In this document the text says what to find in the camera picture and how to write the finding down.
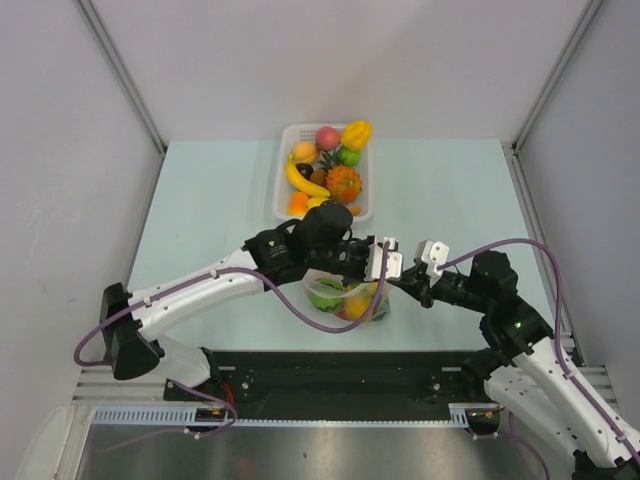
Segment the clear zip top bag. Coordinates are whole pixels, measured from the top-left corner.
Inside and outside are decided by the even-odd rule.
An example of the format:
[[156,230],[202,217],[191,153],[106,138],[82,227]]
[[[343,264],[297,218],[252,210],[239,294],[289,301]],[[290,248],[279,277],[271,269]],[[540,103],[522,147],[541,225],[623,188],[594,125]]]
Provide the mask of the clear zip top bag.
[[342,276],[309,270],[302,280],[311,306],[341,320],[358,320],[372,303],[378,282],[351,282]]

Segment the green striped toy melon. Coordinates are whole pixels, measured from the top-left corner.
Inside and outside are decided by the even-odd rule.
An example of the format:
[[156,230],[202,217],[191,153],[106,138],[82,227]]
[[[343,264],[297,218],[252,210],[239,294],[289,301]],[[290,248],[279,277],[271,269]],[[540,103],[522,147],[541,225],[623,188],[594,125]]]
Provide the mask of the green striped toy melon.
[[335,313],[344,307],[344,288],[339,281],[319,278],[311,284],[307,298],[312,306],[325,313]]

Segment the red yellow toy apple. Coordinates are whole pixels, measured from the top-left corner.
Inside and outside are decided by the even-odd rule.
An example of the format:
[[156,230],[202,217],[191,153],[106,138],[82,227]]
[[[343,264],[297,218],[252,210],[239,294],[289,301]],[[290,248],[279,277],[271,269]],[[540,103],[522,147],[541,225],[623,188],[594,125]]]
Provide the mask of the red yellow toy apple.
[[350,318],[348,317],[348,315],[346,314],[346,311],[344,309],[335,312],[334,315],[336,317],[342,319],[342,320],[345,320],[345,321],[349,321],[350,320]]

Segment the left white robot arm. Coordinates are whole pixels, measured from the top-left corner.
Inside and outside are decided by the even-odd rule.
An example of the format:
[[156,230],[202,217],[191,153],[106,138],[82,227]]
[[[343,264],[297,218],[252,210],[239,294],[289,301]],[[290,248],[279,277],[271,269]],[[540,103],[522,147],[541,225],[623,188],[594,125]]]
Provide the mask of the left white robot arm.
[[227,257],[183,279],[136,292],[122,283],[102,295],[99,325],[105,361],[119,381],[154,373],[186,385],[197,398],[214,397],[221,376],[202,348],[167,332],[223,303],[297,283],[310,270],[362,281],[374,238],[357,238],[350,211],[333,201],[259,232]]

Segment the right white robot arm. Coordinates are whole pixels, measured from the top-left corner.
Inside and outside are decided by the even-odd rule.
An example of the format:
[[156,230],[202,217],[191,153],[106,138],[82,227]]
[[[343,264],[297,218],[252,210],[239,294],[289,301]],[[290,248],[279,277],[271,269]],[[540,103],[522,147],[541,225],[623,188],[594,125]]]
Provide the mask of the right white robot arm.
[[587,381],[558,334],[519,296],[507,255],[479,253],[461,275],[444,270],[446,245],[421,246],[409,269],[391,253],[387,279],[425,308],[440,301],[481,313],[488,346],[465,361],[463,393],[506,407],[572,463],[575,479],[638,478],[638,429]]

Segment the small yellow toy lemon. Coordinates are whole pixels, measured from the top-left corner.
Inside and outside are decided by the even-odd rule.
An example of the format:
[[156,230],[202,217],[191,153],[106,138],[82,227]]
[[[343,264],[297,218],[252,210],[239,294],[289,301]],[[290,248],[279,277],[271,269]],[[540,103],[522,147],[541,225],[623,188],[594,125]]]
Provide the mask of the small yellow toy lemon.
[[307,200],[305,208],[306,210],[311,210],[312,208],[318,207],[327,201],[328,198],[325,197],[311,197]]

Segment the orange toy persimmon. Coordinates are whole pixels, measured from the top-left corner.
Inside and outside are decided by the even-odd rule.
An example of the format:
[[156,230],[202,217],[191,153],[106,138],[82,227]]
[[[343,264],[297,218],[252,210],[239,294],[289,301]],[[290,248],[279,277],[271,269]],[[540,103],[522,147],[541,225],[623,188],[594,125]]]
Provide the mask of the orange toy persimmon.
[[309,196],[306,195],[304,192],[301,192],[301,191],[294,192],[289,199],[287,214],[289,216],[294,216],[294,217],[304,216],[307,211],[308,201],[309,201]]

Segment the orange toy pineapple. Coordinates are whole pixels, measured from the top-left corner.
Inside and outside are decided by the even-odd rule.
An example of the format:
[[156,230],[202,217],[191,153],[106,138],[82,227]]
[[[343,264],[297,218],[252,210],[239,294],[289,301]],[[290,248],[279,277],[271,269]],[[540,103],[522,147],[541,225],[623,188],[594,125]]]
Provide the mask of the orange toy pineapple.
[[322,187],[330,198],[345,205],[354,203],[362,193],[363,183],[357,170],[348,166],[336,152],[322,152],[319,170],[323,173]]

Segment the yellow toy banana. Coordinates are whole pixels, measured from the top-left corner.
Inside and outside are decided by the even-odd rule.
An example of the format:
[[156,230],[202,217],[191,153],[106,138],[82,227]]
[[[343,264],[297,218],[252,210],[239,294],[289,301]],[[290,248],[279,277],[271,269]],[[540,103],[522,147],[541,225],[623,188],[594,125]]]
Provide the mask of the yellow toy banana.
[[299,172],[294,164],[292,155],[288,156],[284,171],[291,185],[309,197],[321,197],[326,199],[330,197],[330,192],[326,188],[312,183]]

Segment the small green toy fruit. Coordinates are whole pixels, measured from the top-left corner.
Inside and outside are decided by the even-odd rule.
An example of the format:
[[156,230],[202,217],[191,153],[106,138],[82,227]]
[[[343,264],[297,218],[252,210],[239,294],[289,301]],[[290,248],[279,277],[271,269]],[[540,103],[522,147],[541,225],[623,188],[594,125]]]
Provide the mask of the small green toy fruit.
[[338,156],[342,165],[354,168],[360,162],[361,152],[350,150],[349,148],[342,146],[338,152]]

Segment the orange toy peach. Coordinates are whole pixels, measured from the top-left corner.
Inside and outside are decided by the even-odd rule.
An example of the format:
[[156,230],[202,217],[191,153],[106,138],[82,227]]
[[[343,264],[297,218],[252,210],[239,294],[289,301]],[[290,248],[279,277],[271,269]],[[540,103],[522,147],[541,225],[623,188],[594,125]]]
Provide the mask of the orange toy peach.
[[291,155],[295,163],[313,165],[320,154],[320,150],[313,142],[298,142],[291,150]]

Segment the pink toy peach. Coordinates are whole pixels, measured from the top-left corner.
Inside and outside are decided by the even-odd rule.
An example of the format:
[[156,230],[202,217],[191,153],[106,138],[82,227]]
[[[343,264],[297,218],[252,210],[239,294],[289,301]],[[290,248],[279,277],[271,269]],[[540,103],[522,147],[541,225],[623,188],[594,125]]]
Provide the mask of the pink toy peach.
[[341,141],[341,132],[330,126],[323,126],[316,131],[315,143],[322,151],[335,149]]

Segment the yellow toy bell pepper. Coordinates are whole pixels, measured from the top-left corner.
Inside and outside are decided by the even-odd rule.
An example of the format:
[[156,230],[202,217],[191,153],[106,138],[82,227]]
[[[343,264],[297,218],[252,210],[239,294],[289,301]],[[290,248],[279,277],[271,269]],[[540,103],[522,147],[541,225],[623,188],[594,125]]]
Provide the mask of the yellow toy bell pepper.
[[341,145],[351,151],[364,149],[372,135],[372,125],[365,120],[357,120],[347,124],[341,134]]

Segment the white plastic fruit basket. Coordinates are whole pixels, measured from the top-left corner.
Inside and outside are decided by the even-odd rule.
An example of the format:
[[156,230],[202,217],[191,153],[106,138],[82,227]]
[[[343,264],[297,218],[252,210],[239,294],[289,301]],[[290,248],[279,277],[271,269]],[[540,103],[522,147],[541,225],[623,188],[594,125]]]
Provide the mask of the white plastic fruit basket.
[[284,129],[276,161],[273,211],[297,219],[330,200],[356,222],[373,213],[371,125],[294,124]]

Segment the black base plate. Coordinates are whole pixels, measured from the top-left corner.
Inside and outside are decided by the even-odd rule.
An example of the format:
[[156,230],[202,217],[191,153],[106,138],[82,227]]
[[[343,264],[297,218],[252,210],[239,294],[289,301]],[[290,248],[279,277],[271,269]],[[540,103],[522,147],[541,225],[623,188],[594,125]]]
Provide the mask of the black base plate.
[[450,404],[488,402],[466,371],[468,352],[210,352],[200,391],[238,413],[415,415]]

